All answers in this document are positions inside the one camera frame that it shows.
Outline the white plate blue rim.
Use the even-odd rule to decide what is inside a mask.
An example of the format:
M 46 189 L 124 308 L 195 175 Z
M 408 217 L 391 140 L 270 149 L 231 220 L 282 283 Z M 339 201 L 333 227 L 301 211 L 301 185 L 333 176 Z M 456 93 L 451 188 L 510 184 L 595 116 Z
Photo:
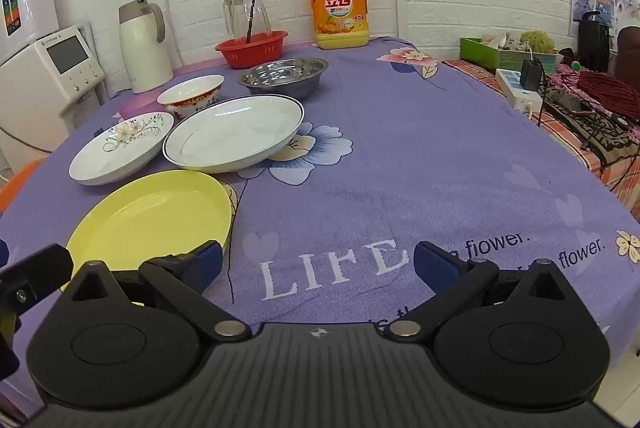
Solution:
M 236 98 L 196 112 L 168 133 L 163 155 L 171 164 L 206 174 L 236 173 L 288 144 L 305 109 L 279 95 Z

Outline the orange plastic stool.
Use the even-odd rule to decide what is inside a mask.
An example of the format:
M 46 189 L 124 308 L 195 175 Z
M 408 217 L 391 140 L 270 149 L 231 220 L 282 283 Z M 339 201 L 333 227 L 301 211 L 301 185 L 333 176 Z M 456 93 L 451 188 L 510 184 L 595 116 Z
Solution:
M 37 168 L 43 163 L 43 159 L 35 159 L 21 168 L 12 178 L 1 188 L 0 191 L 0 213 L 4 214 L 12 201 L 20 193 L 21 189 Z

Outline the stainless steel bowl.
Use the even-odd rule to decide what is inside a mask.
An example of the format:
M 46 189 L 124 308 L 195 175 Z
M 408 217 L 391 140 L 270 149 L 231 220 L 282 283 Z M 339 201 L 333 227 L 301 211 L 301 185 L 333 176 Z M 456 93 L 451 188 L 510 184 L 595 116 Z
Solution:
M 304 100 L 320 87 L 329 62 L 321 58 L 298 57 L 262 63 L 247 71 L 238 83 L 252 95 L 273 94 Z

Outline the yellow plastic plate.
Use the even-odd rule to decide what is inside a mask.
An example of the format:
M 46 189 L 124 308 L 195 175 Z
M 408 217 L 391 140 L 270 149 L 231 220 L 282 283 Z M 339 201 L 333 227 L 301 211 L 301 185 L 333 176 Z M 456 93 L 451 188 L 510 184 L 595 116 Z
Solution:
M 150 258 L 185 254 L 207 241 L 226 244 L 235 212 L 230 185 L 196 171 L 161 171 L 104 197 L 66 248 L 75 271 L 90 260 L 102 260 L 112 271 L 134 270 Z

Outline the yellow detergent bottle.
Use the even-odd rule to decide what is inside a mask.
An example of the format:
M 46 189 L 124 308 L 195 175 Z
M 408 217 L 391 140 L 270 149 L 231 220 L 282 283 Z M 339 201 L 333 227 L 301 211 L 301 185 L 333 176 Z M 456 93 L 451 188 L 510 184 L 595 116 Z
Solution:
M 368 0 L 310 0 L 314 39 L 324 50 L 369 43 Z

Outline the white countertop appliance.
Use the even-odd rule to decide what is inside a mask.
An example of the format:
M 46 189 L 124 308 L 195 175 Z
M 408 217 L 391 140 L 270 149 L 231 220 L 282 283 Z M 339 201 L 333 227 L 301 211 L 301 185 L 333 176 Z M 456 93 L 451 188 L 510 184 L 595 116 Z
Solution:
M 1 154 L 17 171 L 52 154 L 100 104 L 105 73 L 72 25 L 1 66 Z

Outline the red woven mat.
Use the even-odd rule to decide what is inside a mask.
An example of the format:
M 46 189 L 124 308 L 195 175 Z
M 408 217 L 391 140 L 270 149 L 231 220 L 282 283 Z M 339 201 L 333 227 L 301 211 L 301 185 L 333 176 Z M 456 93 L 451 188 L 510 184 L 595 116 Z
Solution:
M 639 92 L 613 76 L 583 70 L 579 72 L 577 88 L 612 113 L 623 115 L 633 121 L 640 118 Z

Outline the black power adapter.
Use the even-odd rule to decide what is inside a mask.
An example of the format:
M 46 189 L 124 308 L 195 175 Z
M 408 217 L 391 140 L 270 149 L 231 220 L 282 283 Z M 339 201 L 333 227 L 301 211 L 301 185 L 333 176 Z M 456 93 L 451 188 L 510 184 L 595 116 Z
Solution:
M 544 78 L 544 67 L 536 58 L 524 59 L 521 67 L 520 84 L 528 92 L 538 92 Z

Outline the black straw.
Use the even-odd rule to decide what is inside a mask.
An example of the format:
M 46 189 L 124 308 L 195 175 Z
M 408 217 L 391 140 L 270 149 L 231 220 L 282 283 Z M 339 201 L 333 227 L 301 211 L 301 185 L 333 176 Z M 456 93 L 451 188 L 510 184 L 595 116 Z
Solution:
M 256 0 L 250 0 L 250 16 L 248 17 L 245 44 L 250 44 L 250 40 L 252 39 L 255 6 L 256 6 Z

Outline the white bowl red pattern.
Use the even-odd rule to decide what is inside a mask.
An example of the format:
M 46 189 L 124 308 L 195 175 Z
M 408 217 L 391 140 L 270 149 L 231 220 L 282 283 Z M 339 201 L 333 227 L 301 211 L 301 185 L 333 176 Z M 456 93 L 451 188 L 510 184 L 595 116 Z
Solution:
M 221 99 L 222 75 L 191 78 L 166 89 L 157 97 L 158 104 L 177 119 L 187 118 Z

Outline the brown bag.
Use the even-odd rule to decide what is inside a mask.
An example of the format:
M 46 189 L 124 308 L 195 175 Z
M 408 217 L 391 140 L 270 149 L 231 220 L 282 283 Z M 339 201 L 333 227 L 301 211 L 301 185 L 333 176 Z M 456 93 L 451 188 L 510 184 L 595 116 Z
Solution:
M 640 28 L 626 26 L 617 35 L 615 77 L 640 92 Z

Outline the black kettle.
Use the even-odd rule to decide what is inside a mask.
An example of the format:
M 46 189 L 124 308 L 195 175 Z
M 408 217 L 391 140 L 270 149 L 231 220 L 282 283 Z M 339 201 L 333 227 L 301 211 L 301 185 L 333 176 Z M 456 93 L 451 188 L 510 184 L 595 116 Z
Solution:
M 600 11 L 588 11 L 578 22 L 577 58 L 586 69 L 605 73 L 610 64 L 610 30 Z

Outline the white water purifier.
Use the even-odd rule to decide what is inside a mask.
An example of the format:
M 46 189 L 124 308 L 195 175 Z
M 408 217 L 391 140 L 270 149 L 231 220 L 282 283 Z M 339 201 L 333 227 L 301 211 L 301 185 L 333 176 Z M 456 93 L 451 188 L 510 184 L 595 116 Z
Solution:
M 54 0 L 1 0 L 1 63 L 60 28 Z

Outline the white floral plate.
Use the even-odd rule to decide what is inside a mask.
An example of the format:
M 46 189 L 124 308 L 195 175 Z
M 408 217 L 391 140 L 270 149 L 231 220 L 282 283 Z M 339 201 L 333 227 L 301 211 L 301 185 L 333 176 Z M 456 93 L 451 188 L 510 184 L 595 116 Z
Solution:
M 167 112 L 125 119 L 88 142 L 73 158 L 68 174 L 88 187 L 124 180 L 160 153 L 172 126 L 174 117 Z

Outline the red plastic basket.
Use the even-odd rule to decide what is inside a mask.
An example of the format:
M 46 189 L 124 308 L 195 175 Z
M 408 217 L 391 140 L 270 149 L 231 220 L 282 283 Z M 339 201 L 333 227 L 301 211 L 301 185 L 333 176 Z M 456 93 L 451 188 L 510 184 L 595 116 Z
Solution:
M 242 40 L 225 40 L 215 46 L 221 53 L 228 66 L 232 69 L 243 70 L 254 68 L 259 64 L 278 60 L 282 56 L 282 48 L 286 31 L 272 31 L 271 33 L 257 33 Z

